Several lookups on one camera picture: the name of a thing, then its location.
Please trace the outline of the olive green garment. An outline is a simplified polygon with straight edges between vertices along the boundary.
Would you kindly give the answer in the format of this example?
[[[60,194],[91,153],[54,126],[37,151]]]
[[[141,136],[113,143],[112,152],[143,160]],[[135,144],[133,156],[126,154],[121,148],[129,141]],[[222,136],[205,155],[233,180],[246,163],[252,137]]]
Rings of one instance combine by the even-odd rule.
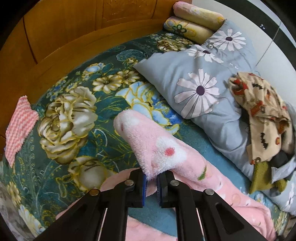
[[[269,162],[260,162],[254,165],[253,176],[249,188],[249,194],[255,191],[264,191],[275,188],[276,191],[283,192],[287,187],[287,181],[280,179],[272,183],[271,166]]]

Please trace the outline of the teal floral bed blanket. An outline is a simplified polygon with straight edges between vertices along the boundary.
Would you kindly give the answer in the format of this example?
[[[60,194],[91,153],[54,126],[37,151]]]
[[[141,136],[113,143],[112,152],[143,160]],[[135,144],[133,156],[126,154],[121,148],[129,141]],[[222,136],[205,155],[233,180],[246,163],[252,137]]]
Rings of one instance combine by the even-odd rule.
[[[192,146],[235,180],[248,181],[203,130],[182,119],[133,66],[156,52],[180,51],[191,42],[159,32],[114,47],[52,86],[33,107],[39,115],[12,167],[1,162],[1,214],[18,240],[33,240],[56,214],[108,176],[137,167],[113,120],[125,109],[146,115]]]

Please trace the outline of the wooden headboard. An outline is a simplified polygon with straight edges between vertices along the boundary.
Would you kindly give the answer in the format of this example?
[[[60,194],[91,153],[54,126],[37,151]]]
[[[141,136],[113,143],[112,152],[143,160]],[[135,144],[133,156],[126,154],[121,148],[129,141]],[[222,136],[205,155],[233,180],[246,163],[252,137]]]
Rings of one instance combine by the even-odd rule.
[[[18,102],[35,103],[99,53],[162,29],[173,1],[39,1],[1,49],[1,147]]]

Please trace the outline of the pink fleece floral garment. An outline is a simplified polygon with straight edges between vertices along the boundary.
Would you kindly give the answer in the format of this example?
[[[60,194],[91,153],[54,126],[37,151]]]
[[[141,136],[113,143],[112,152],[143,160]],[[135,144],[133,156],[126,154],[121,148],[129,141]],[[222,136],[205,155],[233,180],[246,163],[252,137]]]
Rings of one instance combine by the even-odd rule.
[[[153,120],[135,110],[128,109],[119,113],[114,119],[113,126],[128,142],[146,174],[149,181],[148,196],[156,192],[154,180],[157,174],[170,170],[177,180],[194,190],[213,189],[260,233],[259,237],[267,240],[276,239],[270,210],[243,194],[193,147],[175,138]],[[99,187],[94,181],[105,177],[106,174],[99,173],[98,167],[94,168],[94,171],[87,170],[97,163],[99,161],[90,156],[76,157],[69,164],[68,171],[73,175],[74,182],[77,185],[82,184],[86,190]],[[101,185],[100,191],[115,187],[119,181],[127,178],[132,170],[136,168],[123,170],[108,177]],[[156,214],[156,211],[148,211],[148,214]],[[176,237],[160,231],[160,225],[156,225],[156,221],[152,221],[156,227],[144,224],[144,221],[149,221],[147,216],[143,217],[144,221],[138,221],[131,216],[129,214],[127,218],[126,240],[177,240]],[[251,240],[259,240],[259,237],[252,236]]]

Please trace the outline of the pink white zigzag towel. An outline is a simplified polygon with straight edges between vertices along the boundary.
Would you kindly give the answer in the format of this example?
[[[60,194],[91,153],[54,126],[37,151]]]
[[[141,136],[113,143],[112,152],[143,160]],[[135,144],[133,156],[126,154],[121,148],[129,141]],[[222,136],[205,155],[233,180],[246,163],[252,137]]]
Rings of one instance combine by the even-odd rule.
[[[28,97],[21,96],[6,129],[5,158],[11,168],[14,166],[16,154],[21,150],[38,119],[39,115],[32,110]]]

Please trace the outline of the cream cartoon print garment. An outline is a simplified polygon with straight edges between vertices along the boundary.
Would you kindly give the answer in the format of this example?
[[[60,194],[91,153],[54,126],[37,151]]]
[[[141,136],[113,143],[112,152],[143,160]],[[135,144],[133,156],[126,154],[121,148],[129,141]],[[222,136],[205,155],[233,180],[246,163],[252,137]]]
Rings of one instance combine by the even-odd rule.
[[[295,136],[287,105],[268,81],[254,73],[239,72],[229,78],[236,102],[249,116],[251,164],[270,161],[280,151],[295,153]]]

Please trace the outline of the light blue grey garment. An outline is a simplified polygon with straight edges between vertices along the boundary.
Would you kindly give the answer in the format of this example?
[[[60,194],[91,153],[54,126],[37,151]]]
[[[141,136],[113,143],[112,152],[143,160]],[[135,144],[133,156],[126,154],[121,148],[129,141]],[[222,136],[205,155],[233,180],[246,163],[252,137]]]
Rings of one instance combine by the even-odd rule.
[[[295,170],[295,156],[291,158],[286,164],[279,168],[271,167],[271,182],[274,183],[278,180],[287,178]]]

